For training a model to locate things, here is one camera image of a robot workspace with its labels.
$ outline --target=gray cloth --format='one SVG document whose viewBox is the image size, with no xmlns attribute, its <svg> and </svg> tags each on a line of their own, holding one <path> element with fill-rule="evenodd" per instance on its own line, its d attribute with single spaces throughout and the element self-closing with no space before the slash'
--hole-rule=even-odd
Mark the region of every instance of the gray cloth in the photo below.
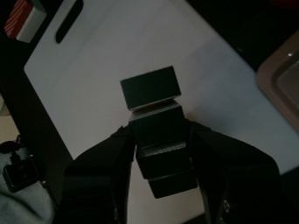
<svg viewBox="0 0 299 224">
<path fill-rule="evenodd" d="M 51 224 L 53 217 L 52 199 L 40 182 L 19 192 L 9 192 L 3 170 L 9 165 L 8 154 L 0 154 L 0 224 Z"/>
</svg>

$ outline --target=cutting board handle hole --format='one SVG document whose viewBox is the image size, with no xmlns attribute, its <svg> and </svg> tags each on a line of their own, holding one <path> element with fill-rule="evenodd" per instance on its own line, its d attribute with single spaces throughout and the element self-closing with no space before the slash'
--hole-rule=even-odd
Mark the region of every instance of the cutting board handle hole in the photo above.
<svg viewBox="0 0 299 224">
<path fill-rule="evenodd" d="M 63 20 L 61 22 L 61 25 L 60 25 L 60 29 L 57 30 L 56 32 L 56 35 L 55 35 L 55 39 L 56 39 L 56 42 L 57 44 L 63 41 L 75 21 L 76 21 L 76 18 L 81 12 L 81 9 L 83 9 L 83 0 L 77 0 L 76 3 L 72 5 L 72 8 L 69 10 L 69 14 L 68 16 L 65 17 L 65 19 Z"/>
</svg>

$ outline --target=black box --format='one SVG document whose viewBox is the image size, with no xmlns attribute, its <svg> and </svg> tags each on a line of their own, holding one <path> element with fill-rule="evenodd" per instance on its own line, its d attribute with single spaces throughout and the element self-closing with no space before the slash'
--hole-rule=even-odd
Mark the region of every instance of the black box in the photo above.
<svg viewBox="0 0 299 224">
<path fill-rule="evenodd" d="M 159 199 L 198 187 L 194 170 L 148 180 L 154 196 Z"/>
<path fill-rule="evenodd" d="M 192 168 L 184 141 L 138 148 L 135 158 L 144 179 L 172 175 Z"/>
<path fill-rule="evenodd" d="M 162 102 L 135 111 L 130 125 L 139 148 L 184 139 L 187 135 L 183 108 L 176 101 Z"/>
<path fill-rule="evenodd" d="M 182 94 L 172 66 L 122 80 L 120 84 L 130 110 L 138 110 Z"/>
</svg>

